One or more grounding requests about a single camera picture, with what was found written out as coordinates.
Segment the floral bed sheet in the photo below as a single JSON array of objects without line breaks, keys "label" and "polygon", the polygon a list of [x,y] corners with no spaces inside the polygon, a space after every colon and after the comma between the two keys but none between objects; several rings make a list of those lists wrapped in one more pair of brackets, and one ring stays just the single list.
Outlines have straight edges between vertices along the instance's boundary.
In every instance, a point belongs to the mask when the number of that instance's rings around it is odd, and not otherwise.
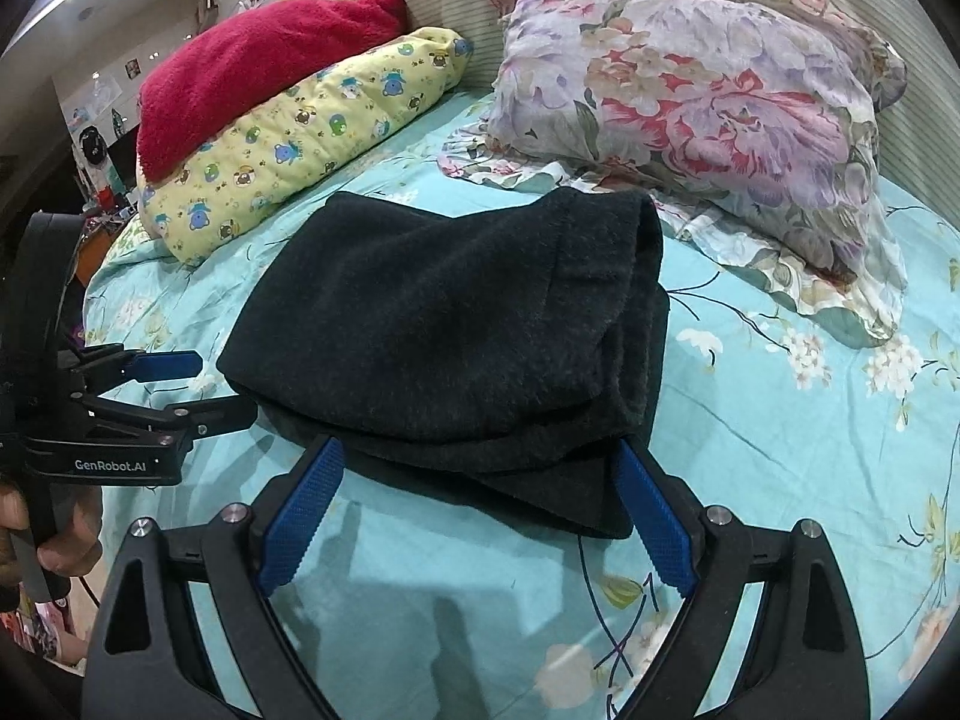
[{"label": "floral bed sheet", "polygon": [[[505,191],[438,169],[443,143],[484,108],[475,95],[450,95],[198,269],[132,223],[90,284],[88,341],[195,349],[206,365],[190,381],[131,383],[112,395],[162,408],[228,394],[214,361],[237,314],[337,189],[448,215],[549,189],[552,181],[528,181],[527,191]],[[860,624],[874,717],[905,690],[960,603],[960,234],[892,184],[881,182],[881,199],[910,277],[901,326],[882,346],[851,348],[825,329],[824,312],[802,317],[689,242],[666,241],[661,282],[672,306],[652,440],[667,472],[704,502],[766,527],[823,524]],[[261,416],[246,433],[198,442],[176,488],[108,490],[107,557],[135,517],[205,522],[253,499],[300,451]],[[208,594],[194,596],[224,692],[253,710]],[[726,697],[758,597],[744,599],[704,709]],[[343,717],[607,720],[679,599],[635,536],[578,539],[347,471],[298,576],[272,604]]]}]

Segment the screw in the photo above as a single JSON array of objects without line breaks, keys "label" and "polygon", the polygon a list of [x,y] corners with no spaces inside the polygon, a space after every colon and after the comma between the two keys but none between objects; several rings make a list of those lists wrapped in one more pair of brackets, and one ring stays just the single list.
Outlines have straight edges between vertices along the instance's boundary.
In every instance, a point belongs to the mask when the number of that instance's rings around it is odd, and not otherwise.
[{"label": "screw", "polygon": [[819,538],[824,534],[824,529],[815,519],[802,519],[800,521],[800,532],[807,538]]},{"label": "screw", "polygon": [[154,521],[150,517],[141,517],[140,519],[133,520],[133,525],[130,526],[130,535],[136,536],[137,538],[143,538],[147,533],[150,533],[154,529]]},{"label": "screw", "polygon": [[707,506],[707,519],[714,525],[728,525],[733,514],[726,506]]},{"label": "screw", "polygon": [[250,509],[243,503],[230,503],[220,509],[220,519],[223,522],[236,523],[247,517]]}]

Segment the human hand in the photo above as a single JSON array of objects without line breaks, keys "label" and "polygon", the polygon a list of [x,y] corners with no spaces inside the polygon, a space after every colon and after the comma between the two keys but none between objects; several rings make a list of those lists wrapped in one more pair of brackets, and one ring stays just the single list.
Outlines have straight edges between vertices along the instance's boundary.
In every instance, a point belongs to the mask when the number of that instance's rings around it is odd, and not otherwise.
[{"label": "human hand", "polygon": [[[37,549],[40,565],[68,577],[88,574],[104,552],[99,541],[104,515],[103,491],[88,485],[76,490],[69,526]],[[0,586],[16,586],[20,581],[20,568],[8,531],[24,530],[29,524],[23,496],[16,488],[0,483]]]}]

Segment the ceiling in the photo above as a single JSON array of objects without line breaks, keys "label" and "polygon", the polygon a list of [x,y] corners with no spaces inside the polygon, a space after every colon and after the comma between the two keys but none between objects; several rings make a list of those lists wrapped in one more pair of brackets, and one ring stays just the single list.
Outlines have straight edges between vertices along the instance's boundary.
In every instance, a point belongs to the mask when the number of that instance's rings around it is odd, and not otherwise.
[{"label": "ceiling", "polygon": [[[64,138],[51,76],[99,36],[157,1],[37,0],[0,57],[0,155],[26,158],[51,138]],[[80,20],[88,8],[92,12]]]}]

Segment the white flower print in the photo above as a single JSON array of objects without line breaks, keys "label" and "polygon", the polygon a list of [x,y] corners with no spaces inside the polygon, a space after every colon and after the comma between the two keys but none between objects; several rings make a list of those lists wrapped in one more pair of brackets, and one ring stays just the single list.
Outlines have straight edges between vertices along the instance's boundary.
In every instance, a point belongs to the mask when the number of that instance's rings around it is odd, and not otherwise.
[{"label": "white flower print", "polygon": [[536,672],[534,686],[549,709],[573,709],[593,695],[593,661],[579,644],[554,644]]},{"label": "white flower print", "polygon": [[383,199],[390,202],[399,203],[400,205],[410,205],[416,196],[419,194],[419,190],[411,191],[391,191],[390,194],[384,194]]},{"label": "white flower print", "polygon": [[687,341],[690,346],[699,349],[700,353],[710,360],[711,365],[716,363],[716,356],[723,351],[723,341],[720,341],[720,338],[707,332],[707,330],[694,330],[692,327],[688,327],[685,330],[680,330],[680,333],[677,334],[677,341]]},{"label": "white flower print", "polygon": [[120,306],[120,311],[117,312],[117,317],[113,321],[113,328],[122,331],[130,330],[130,328],[136,324],[137,320],[147,311],[149,305],[150,301],[146,298],[133,298],[128,300]]},{"label": "white flower print", "polygon": [[824,386],[829,385],[830,369],[822,338],[815,333],[798,333],[791,327],[781,343],[786,346],[786,360],[793,368],[797,389],[810,389],[818,379]]},{"label": "white flower print", "polygon": [[227,379],[224,379],[224,375],[217,370],[216,365],[213,362],[204,361],[203,369],[190,380],[187,389],[200,397],[206,397],[224,384],[227,384]]},{"label": "white flower print", "polygon": [[659,653],[661,647],[664,646],[666,635],[669,634],[675,618],[676,615],[672,614],[659,623],[656,622],[656,618],[648,620],[640,626],[640,631],[632,635],[623,645],[623,654],[627,656],[627,661],[630,661],[634,675],[616,693],[616,704],[621,704],[637,689],[643,675],[653,664],[656,653]]},{"label": "white flower print", "polygon": [[888,389],[897,398],[904,399],[913,391],[913,377],[921,365],[923,357],[912,346],[910,338],[896,334],[880,346],[863,367],[867,374],[867,395]]}]

